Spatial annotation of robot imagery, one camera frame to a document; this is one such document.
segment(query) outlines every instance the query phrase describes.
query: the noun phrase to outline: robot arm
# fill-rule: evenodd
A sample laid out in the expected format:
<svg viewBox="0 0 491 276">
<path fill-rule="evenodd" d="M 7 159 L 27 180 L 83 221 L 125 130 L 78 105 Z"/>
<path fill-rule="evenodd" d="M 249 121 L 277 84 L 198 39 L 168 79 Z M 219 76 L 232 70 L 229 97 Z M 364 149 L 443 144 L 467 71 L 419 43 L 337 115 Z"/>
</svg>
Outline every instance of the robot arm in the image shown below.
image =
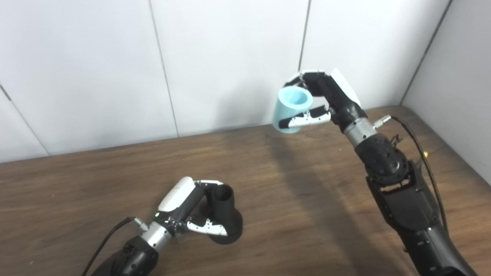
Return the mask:
<svg viewBox="0 0 491 276">
<path fill-rule="evenodd" d="M 190 214 L 206 196 L 212 211 L 208 217 Z M 123 249 L 105 260 L 93 276 L 146 276 L 157 265 L 159 252 L 175 236 L 191 230 L 208 234 L 219 244 L 230 244 L 242 234 L 243 222 L 234 207 L 230 186 L 217 180 L 193 181 L 182 178 L 158 207 L 153 221 L 146 225 L 135 218 L 142 234 L 131 238 Z"/>
<path fill-rule="evenodd" d="M 377 132 L 390 116 L 370 123 L 351 88 L 341 88 L 346 84 L 339 75 L 337 70 L 331 76 L 322 71 L 307 71 L 299 74 L 298 81 L 287 85 L 303 86 L 313 96 L 325 97 L 331 120 L 365 165 L 368 187 L 385 221 L 399 234 L 419 274 L 477 276 L 444 229 L 439 206 L 420 170 L 385 135 Z M 290 127 L 291 123 L 285 122 L 295 117 L 284 119 L 280 128 Z"/>
</svg>

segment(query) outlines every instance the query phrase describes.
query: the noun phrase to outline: silver cylinder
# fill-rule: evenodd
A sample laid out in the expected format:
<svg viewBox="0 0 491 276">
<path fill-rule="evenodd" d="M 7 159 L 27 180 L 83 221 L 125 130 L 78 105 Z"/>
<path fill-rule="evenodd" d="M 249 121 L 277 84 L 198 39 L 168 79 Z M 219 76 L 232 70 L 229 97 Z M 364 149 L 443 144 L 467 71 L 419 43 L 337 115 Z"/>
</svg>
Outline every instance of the silver cylinder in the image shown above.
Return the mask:
<svg viewBox="0 0 491 276">
<path fill-rule="evenodd" d="M 377 134 L 377 131 L 367 118 L 358 118 L 344 130 L 343 134 L 353 147 L 356 147 L 368 137 Z"/>
<path fill-rule="evenodd" d="M 168 241 L 172 238 L 172 235 L 157 222 L 153 221 L 148 227 L 148 230 L 144 232 L 141 237 L 157 252 L 162 250 Z"/>
</svg>

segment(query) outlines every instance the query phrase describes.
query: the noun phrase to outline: white wall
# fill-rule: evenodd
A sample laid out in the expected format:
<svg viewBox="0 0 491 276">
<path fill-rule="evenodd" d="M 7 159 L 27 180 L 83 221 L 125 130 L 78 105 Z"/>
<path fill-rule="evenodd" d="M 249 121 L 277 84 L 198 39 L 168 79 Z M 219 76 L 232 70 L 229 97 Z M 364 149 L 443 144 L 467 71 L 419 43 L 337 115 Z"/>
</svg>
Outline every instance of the white wall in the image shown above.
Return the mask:
<svg viewBox="0 0 491 276">
<path fill-rule="evenodd" d="M 271 123 L 308 0 L 153 0 L 180 136 Z"/>
<path fill-rule="evenodd" d="M 301 67 L 338 68 L 363 108 L 398 105 L 447 3 L 312 0 Z"/>
<path fill-rule="evenodd" d="M 48 154 L 268 124 L 308 3 L 3 0 L 0 82 Z M 312 0 L 302 68 L 394 104 L 445 5 Z"/>
<path fill-rule="evenodd" d="M 403 104 L 491 183 L 491 2 L 453 1 Z"/>
<path fill-rule="evenodd" d="M 146 1 L 0 1 L 0 82 L 49 154 L 176 137 Z"/>
</svg>

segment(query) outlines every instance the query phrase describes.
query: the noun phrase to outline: connector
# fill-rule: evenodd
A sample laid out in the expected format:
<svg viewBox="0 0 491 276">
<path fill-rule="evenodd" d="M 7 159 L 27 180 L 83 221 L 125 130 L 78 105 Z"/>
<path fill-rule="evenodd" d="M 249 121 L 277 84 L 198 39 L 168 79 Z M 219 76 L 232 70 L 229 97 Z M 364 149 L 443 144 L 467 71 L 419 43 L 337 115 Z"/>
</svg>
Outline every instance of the connector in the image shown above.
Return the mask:
<svg viewBox="0 0 491 276">
<path fill-rule="evenodd" d="M 377 128 L 383 126 L 390 119 L 391 119 L 390 115 L 385 115 L 384 117 L 378 119 L 375 123 L 373 123 L 373 128 L 377 129 Z"/>
<path fill-rule="evenodd" d="M 148 231 L 148 225 L 146 223 L 144 223 L 140 218 L 135 218 L 133 220 L 137 225 L 138 227 L 143 231 L 143 232 L 146 232 Z"/>
</svg>

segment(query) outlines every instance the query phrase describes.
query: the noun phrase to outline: black cup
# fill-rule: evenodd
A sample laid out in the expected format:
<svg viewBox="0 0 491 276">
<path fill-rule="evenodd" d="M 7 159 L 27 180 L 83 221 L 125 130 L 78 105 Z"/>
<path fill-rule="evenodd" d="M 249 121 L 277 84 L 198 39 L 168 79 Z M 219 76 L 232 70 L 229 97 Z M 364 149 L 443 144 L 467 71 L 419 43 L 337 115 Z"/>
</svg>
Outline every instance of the black cup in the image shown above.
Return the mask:
<svg viewBox="0 0 491 276">
<path fill-rule="evenodd" d="M 235 209 L 234 190 L 229 185 L 219 185 L 211 192 L 213 222 L 223 225 L 227 236 L 209 235 L 217 244 L 227 245 L 242 235 L 243 221 L 241 213 Z"/>
</svg>

